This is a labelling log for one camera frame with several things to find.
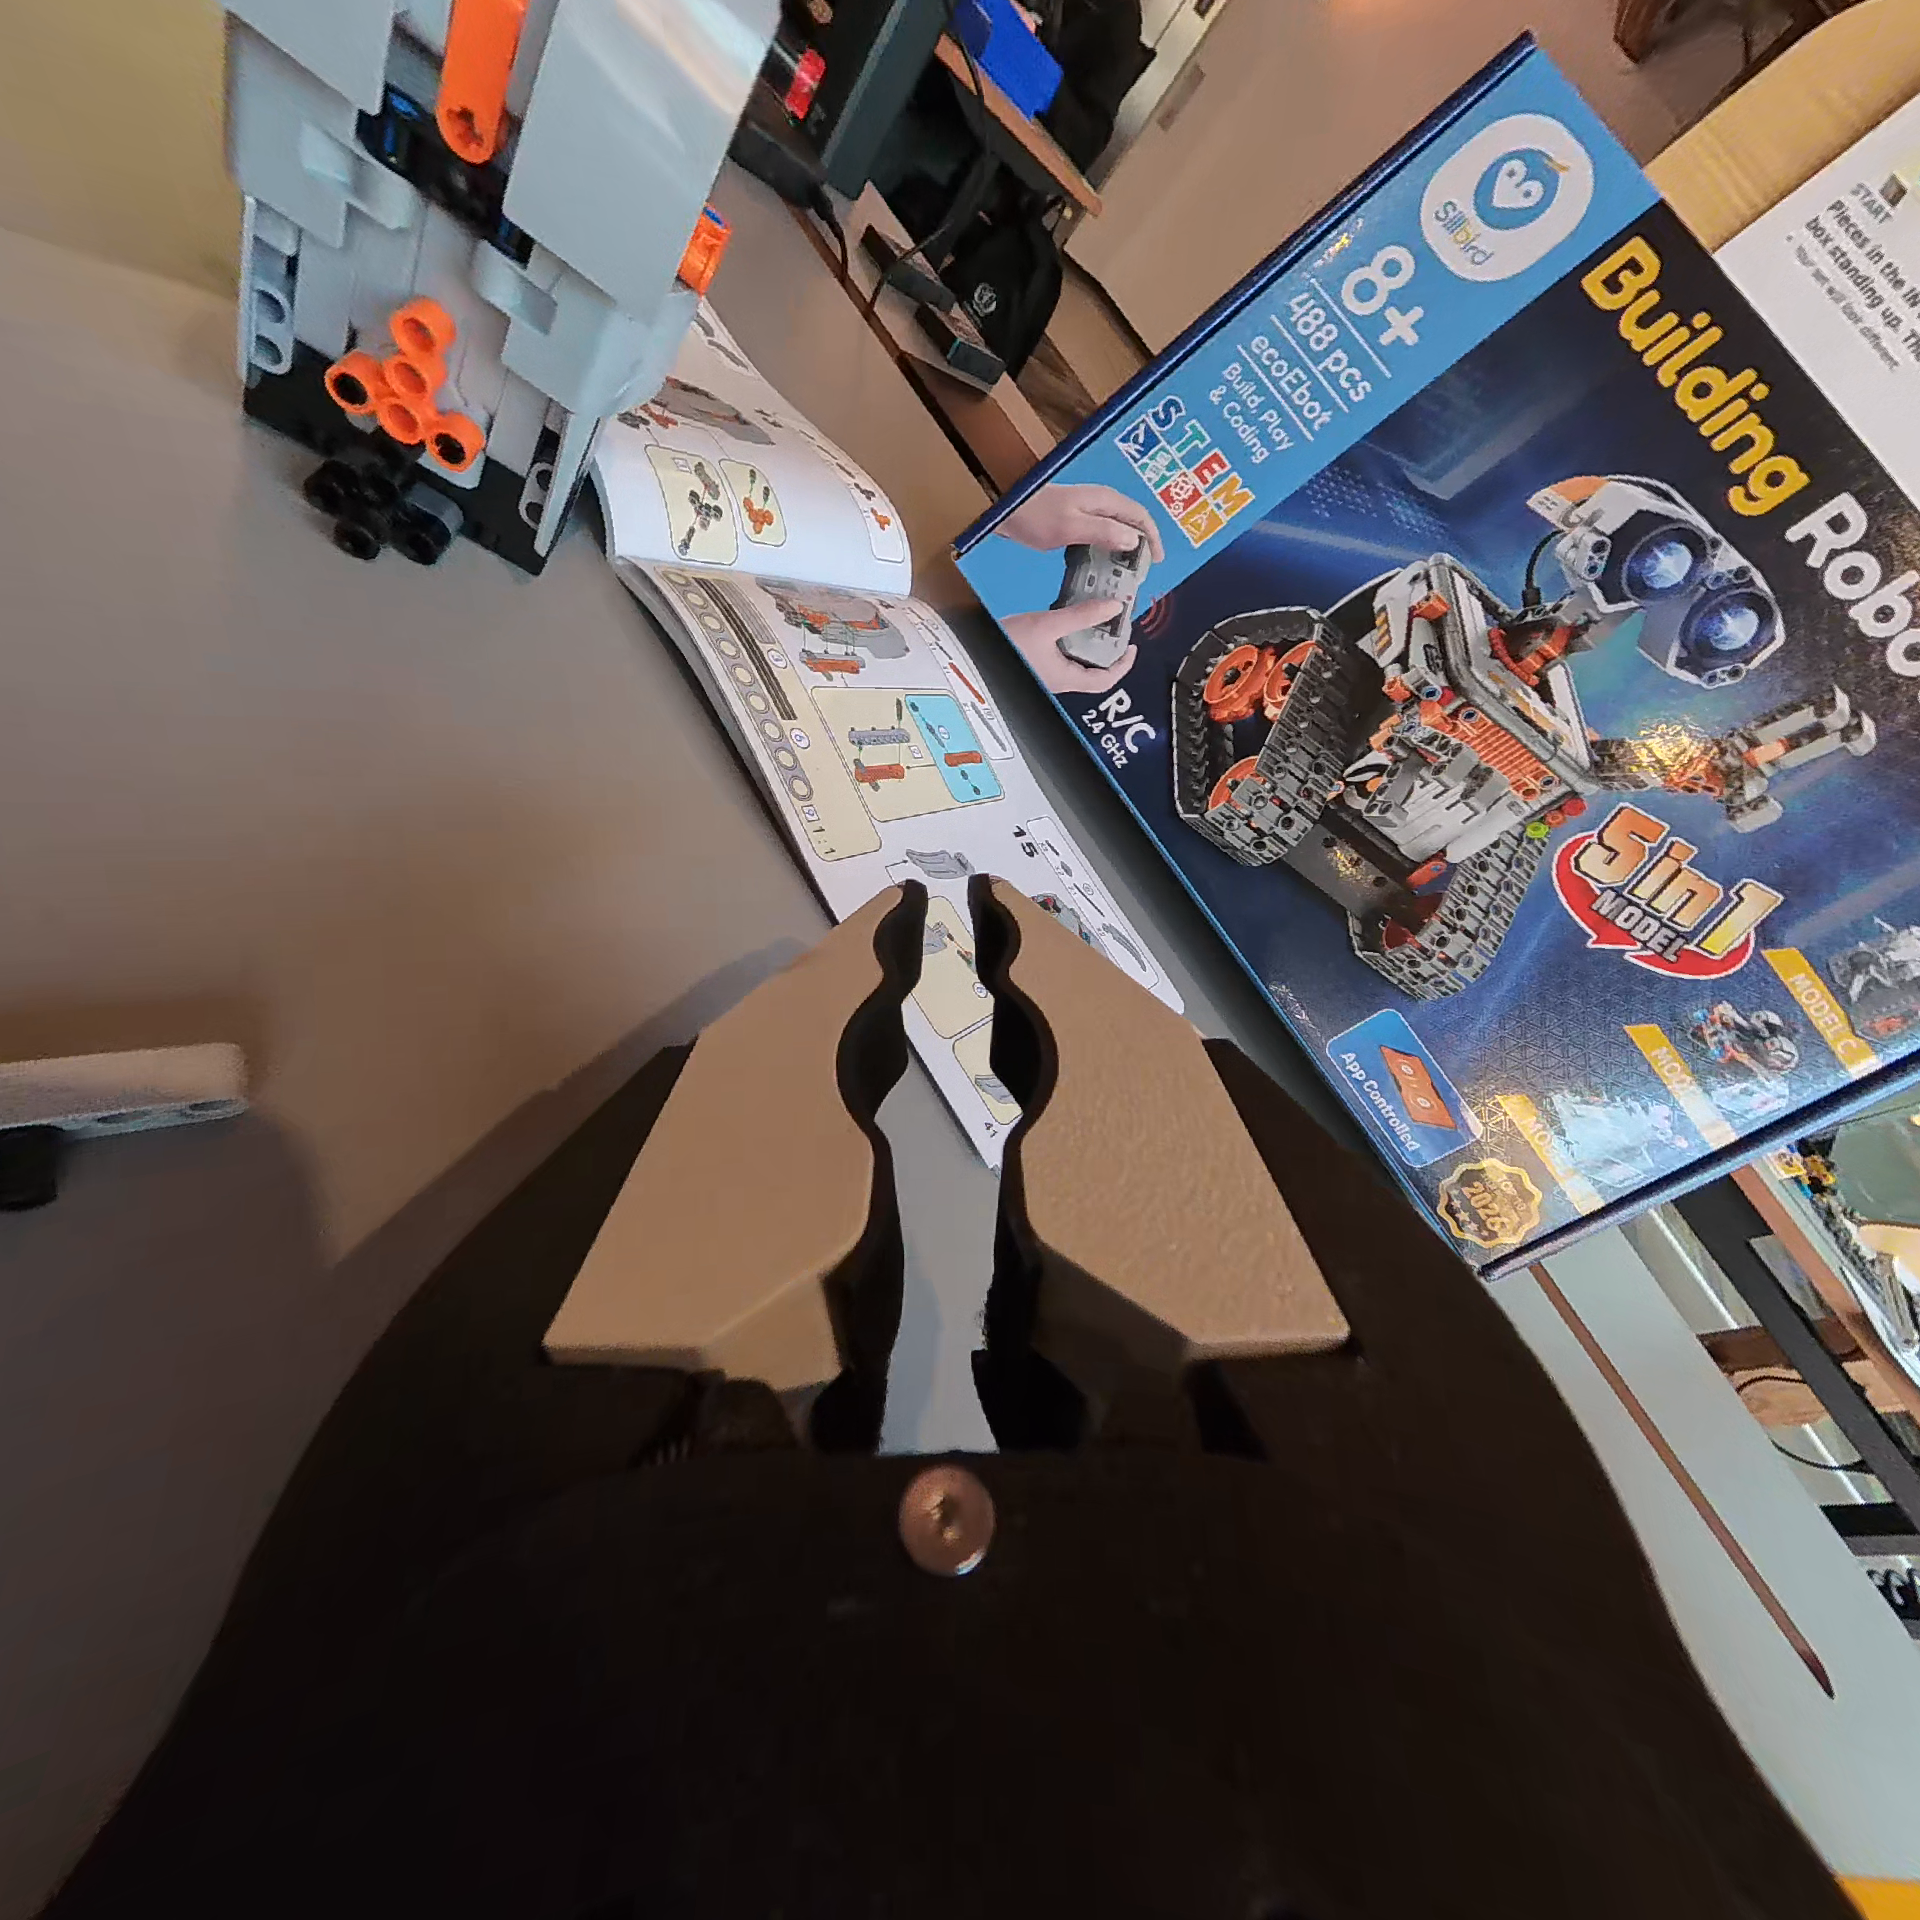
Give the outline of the black power strip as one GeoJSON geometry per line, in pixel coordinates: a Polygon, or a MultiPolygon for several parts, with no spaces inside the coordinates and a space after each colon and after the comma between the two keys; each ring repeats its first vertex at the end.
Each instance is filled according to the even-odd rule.
{"type": "Polygon", "coordinates": [[[1002,383],[1002,357],[980,340],[951,289],[918,267],[918,255],[906,255],[883,229],[866,229],[858,248],[872,267],[872,314],[902,323],[894,340],[906,357],[951,374],[971,392],[1002,383]]]}

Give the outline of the open instruction booklet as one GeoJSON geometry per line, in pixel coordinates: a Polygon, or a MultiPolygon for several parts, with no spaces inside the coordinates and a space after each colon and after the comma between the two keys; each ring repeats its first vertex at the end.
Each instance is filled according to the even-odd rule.
{"type": "Polygon", "coordinates": [[[986,1165],[1017,1124],[991,1070],[971,876],[991,871],[1169,1009],[1148,939],[1050,810],[1006,715],[946,619],[911,603],[892,491],[749,364],[705,299],[657,398],[596,440],[605,562],[678,644],[846,924],[923,882],[906,1042],[986,1165]]]}

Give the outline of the black metal desk leg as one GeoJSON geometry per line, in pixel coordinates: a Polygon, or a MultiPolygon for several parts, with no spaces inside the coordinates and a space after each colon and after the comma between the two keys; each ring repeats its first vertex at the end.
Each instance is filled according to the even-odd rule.
{"type": "Polygon", "coordinates": [[[1887,1416],[1871,1405],[1871,1396],[1848,1378],[1848,1368],[1816,1339],[1816,1319],[1793,1308],[1786,1279],[1755,1257],[1760,1210],[1736,1183],[1703,1183],[1675,1200],[1686,1228],[1703,1241],[1729,1287],[1746,1298],[1746,1308],[1760,1319],[1760,1331],[1786,1347],[1793,1378],[1814,1387],[1814,1397],[1836,1416],[1836,1426],[1865,1455],[1871,1477],[1887,1490],[1887,1501],[1904,1513],[1909,1534],[1920,1524],[1920,1477],[1913,1450],[1887,1426],[1887,1416]]]}

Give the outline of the black backpack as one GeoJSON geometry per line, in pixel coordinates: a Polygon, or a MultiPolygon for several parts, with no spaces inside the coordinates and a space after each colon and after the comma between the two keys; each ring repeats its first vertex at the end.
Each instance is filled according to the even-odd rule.
{"type": "Polygon", "coordinates": [[[940,281],[1002,357],[1002,374],[1017,381],[1067,289],[1067,255],[1042,204],[974,220],[955,255],[940,267],[940,281]]]}

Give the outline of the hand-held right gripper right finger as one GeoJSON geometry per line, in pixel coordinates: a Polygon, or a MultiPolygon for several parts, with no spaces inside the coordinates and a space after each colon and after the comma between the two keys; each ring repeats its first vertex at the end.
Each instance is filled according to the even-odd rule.
{"type": "Polygon", "coordinates": [[[1209,1036],[1006,876],[971,876],[971,918],[1017,1103],[974,1355],[996,1443],[1081,1443],[1210,1368],[1346,1347],[1209,1036]]]}

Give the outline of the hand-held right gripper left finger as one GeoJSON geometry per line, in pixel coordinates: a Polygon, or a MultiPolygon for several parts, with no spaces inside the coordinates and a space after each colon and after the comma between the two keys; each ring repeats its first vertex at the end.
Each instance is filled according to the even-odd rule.
{"type": "Polygon", "coordinates": [[[892,882],[691,1042],[542,1357],[749,1378],[810,1396],[818,1443],[883,1432],[906,1250],[879,1103],[923,918],[892,882]]]}

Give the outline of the background wooden table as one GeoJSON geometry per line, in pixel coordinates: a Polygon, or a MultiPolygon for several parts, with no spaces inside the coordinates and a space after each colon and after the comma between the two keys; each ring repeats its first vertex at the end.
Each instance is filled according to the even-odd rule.
{"type": "Polygon", "coordinates": [[[1006,174],[1017,174],[1024,188],[1050,196],[1067,196],[1088,220],[1107,209],[1100,188],[1072,166],[1072,151],[1031,111],[1017,111],[1015,99],[996,80],[986,80],[951,37],[940,37],[934,65],[951,72],[955,99],[971,103],[980,126],[980,148],[1006,174]]]}

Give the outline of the blue storage bin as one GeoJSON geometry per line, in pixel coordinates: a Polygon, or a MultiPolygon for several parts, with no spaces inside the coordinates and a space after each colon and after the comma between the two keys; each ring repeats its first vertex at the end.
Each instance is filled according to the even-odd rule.
{"type": "Polygon", "coordinates": [[[1067,69],[1015,0],[955,0],[951,39],[1024,122],[1056,106],[1067,69]]]}

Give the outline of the grey toy beam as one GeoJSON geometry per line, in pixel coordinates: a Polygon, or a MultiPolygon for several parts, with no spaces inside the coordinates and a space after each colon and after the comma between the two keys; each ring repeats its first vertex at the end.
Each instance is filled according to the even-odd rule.
{"type": "Polygon", "coordinates": [[[58,1200],[65,1152],[249,1112],[238,1042],[65,1052],[0,1064],[0,1210],[58,1200]]]}

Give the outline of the dark grey cabinet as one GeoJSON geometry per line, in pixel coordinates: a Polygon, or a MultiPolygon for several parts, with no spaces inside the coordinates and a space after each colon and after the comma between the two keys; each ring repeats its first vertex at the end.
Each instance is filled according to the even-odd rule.
{"type": "Polygon", "coordinates": [[[866,195],[883,134],[934,65],[946,11],[946,0],[838,0],[830,21],[818,37],[824,88],[807,134],[838,196],[866,195]]]}

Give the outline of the white instruction sheet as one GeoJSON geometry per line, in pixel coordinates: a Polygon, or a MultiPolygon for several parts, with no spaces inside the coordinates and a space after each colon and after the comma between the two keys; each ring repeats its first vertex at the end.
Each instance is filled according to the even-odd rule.
{"type": "Polygon", "coordinates": [[[1719,248],[1860,440],[1920,478],[1920,103],[1719,248]]]}

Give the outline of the grey toy robot model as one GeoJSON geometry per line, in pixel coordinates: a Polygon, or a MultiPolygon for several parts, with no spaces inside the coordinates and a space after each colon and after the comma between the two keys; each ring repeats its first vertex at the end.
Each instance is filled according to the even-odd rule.
{"type": "Polygon", "coordinates": [[[228,0],[245,415],[335,550],[519,575],[657,398],[784,6],[228,0]]]}

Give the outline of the blue toy robot box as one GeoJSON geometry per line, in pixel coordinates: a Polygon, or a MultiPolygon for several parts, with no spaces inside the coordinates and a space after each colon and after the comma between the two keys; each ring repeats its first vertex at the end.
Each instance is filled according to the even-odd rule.
{"type": "Polygon", "coordinates": [[[1494,1274],[1913,1089],[1913,491],[1517,37],[955,536],[1494,1274]]]}

